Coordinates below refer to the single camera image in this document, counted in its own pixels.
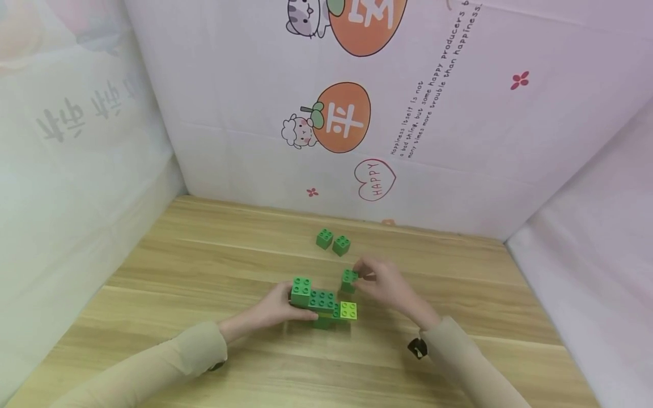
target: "toy building block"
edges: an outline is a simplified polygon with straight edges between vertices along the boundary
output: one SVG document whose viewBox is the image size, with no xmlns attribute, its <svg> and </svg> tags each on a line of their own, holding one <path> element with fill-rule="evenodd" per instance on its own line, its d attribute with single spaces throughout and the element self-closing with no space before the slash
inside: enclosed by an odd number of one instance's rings
<svg viewBox="0 0 653 408">
<path fill-rule="evenodd" d="M 358 279 L 358 273 L 351 269 L 345 269 L 342 273 L 342 282 L 340 283 L 340 291 L 344 293 L 354 293 L 356 288 L 352 285 Z"/>
<path fill-rule="evenodd" d="M 333 307 L 333 313 L 319 312 L 320 319 L 327 319 L 332 323 L 345 323 L 345 319 L 340 318 L 340 304 L 336 302 Z"/>
<path fill-rule="evenodd" d="M 326 249 L 326 248 L 329 247 L 329 245 L 331 245 L 332 242 L 333 242 L 333 232 L 331 232 L 328 229 L 324 228 L 317 235 L 317 241 L 315 243 L 320 248 Z"/>
<path fill-rule="evenodd" d="M 346 320 L 356 320 L 356 303 L 340 302 L 340 318 Z"/>
<path fill-rule="evenodd" d="M 311 300 L 311 280 L 307 277 L 298 276 L 293 280 L 293 288 L 290 291 L 290 304 L 297 307 L 308 307 Z"/>
<path fill-rule="evenodd" d="M 331 326 L 331 319 L 319 317 L 317 320 L 313 321 L 313 328 L 318 328 L 326 330 Z"/>
<path fill-rule="evenodd" d="M 339 257 L 342 255 L 346 254 L 347 251 L 349 250 L 349 240 L 347 239 L 346 236 L 341 235 L 338 237 L 338 239 L 333 243 L 333 252 L 338 254 Z"/>
<path fill-rule="evenodd" d="M 316 312 L 333 313 L 336 305 L 336 295 L 328 290 L 312 290 L 308 309 Z"/>
</svg>

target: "sleeve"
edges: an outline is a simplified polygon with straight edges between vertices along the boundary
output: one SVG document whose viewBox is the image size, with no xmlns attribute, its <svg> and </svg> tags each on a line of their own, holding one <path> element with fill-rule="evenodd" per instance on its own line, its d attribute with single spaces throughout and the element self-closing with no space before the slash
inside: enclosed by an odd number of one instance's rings
<svg viewBox="0 0 653 408">
<path fill-rule="evenodd" d="M 445 317 L 420 335 L 433 363 L 463 389 L 476 408 L 530 408 L 452 318 Z"/>
<path fill-rule="evenodd" d="M 51 408 L 133 408 L 167 386 L 198 377 L 226 359 L 227 344 L 217 324 L 200 323 L 116 364 Z"/>
</svg>

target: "small pink flower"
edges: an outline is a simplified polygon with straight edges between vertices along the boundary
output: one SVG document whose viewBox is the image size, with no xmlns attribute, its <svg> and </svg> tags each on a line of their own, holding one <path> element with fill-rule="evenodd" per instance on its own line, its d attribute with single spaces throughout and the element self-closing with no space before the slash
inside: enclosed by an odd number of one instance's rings
<svg viewBox="0 0 653 408">
<path fill-rule="evenodd" d="M 527 86 L 528 80 L 526 79 L 526 77 L 528 76 L 529 73 L 530 72 L 528 71 L 524 71 L 524 73 L 521 75 L 513 75 L 513 81 L 515 81 L 515 83 L 513 84 L 513 86 L 510 87 L 510 90 L 514 91 L 519 87 L 519 85 Z"/>
</svg>

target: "wood grain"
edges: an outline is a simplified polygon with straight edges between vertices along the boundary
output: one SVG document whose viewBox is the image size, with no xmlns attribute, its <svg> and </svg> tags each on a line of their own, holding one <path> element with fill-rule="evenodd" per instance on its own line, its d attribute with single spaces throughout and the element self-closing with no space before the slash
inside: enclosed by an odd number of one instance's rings
<svg viewBox="0 0 653 408">
<path fill-rule="evenodd" d="M 321 228 L 352 241 L 339 258 Z M 597 407 L 505 247 L 487 238 L 392 227 L 183 196 L 106 282 L 9 407 L 44 407 L 100 371 L 185 328 L 222 319 L 296 275 L 336 289 L 363 253 L 397 263 L 451 315 L 534 408 Z M 417 329 L 353 295 L 359 318 L 322 331 L 293 322 L 230 347 L 229 363 L 146 407 L 470 407 L 406 350 Z"/>
</svg>

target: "white panel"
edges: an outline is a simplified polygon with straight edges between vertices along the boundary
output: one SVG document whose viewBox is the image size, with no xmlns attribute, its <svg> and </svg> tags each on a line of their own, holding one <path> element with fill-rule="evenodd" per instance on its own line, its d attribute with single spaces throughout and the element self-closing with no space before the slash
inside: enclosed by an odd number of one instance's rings
<svg viewBox="0 0 653 408">
<path fill-rule="evenodd" d="M 653 100 L 508 240 L 604 408 L 653 401 Z"/>
<path fill-rule="evenodd" d="M 653 95 L 645 0 L 376 1 L 397 19 L 367 28 L 373 3 L 326 3 L 127 2 L 191 193 L 506 239 Z M 328 118 L 350 105 L 346 138 Z M 293 115 L 315 116 L 308 145 Z M 352 177 L 365 159 L 396 175 L 376 201 Z"/>
<path fill-rule="evenodd" d="M 0 406 L 183 186 L 124 4 L 0 0 Z"/>
</svg>

